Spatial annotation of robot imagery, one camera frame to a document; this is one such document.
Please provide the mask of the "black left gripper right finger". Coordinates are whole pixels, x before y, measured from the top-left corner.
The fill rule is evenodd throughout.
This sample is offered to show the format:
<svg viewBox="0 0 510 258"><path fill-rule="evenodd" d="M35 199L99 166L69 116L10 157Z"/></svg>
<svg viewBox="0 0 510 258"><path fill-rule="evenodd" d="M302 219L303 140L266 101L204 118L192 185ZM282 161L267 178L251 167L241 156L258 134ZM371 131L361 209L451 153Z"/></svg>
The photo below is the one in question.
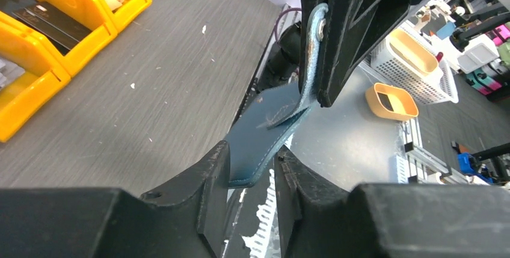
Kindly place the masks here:
<svg viewBox="0 0 510 258"><path fill-rule="evenodd" d="M508 257L509 192L361 183L346 191L283 147L274 159L283 257Z"/></svg>

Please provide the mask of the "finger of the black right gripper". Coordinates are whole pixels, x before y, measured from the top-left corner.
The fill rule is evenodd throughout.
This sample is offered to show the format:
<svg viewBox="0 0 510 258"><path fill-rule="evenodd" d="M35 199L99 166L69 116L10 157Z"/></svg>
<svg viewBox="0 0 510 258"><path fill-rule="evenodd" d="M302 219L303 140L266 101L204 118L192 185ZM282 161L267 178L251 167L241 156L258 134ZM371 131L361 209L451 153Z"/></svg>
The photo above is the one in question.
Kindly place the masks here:
<svg viewBox="0 0 510 258"><path fill-rule="evenodd" d="M327 57L330 44L330 0L301 0L301 47L299 90L310 90L314 100L329 101L328 83L331 59Z"/></svg>
<svg viewBox="0 0 510 258"><path fill-rule="evenodd" d="M421 0L326 0L317 90L322 107L331 107L357 64Z"/></svg>

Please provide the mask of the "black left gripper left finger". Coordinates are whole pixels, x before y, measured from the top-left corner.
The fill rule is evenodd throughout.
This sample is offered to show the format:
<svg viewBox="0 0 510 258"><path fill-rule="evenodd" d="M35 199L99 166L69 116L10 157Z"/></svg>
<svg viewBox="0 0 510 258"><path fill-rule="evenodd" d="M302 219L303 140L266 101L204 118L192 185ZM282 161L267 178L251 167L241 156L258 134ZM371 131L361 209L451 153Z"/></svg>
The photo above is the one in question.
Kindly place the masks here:
<svg viewBox="0 0 510 258"><path fill-rule="evenodd" d="M120 188L1 190L2 257L220 257L230 149L134 197Z"/></svg>

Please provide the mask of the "blue leather card holder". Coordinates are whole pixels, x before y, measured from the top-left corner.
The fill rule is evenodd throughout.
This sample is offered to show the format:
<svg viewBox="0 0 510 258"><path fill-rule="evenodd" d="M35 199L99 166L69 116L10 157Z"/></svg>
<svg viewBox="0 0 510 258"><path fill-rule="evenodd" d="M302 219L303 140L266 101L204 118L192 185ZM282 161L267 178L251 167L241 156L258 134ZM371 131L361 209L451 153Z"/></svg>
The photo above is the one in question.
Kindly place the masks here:
<svg viewBox="0 0 510 258"><path fill-rule="evenodd" d="M310 90L300 92L299 81L258 94L225 137L230 146L229 188L252 187L317 102Z"/></svg>

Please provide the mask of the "yellow three-compartment bin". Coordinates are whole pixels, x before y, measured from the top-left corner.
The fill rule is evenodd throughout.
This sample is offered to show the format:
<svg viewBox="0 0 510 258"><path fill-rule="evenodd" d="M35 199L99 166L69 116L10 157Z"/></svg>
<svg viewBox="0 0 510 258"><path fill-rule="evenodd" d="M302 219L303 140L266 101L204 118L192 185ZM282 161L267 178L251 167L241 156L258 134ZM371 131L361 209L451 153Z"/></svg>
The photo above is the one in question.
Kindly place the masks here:
<svg viewBox="0 0 510 258"><path fill-rule="evenodd" d="M152 0L1 0L1 141L8 141Z"/></svg>

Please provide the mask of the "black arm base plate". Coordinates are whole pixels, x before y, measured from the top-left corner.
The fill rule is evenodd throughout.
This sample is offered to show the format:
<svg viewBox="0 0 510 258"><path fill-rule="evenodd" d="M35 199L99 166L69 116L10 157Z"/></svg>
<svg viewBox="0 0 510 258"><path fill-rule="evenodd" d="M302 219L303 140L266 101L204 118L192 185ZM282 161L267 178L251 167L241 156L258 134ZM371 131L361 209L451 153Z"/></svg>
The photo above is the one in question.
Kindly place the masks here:
<svg viewBox="0 0 510 258"><path fill-rule="evenodd" d="M230 189L222 257L280 257L274 160L251 188Z"/></svg>

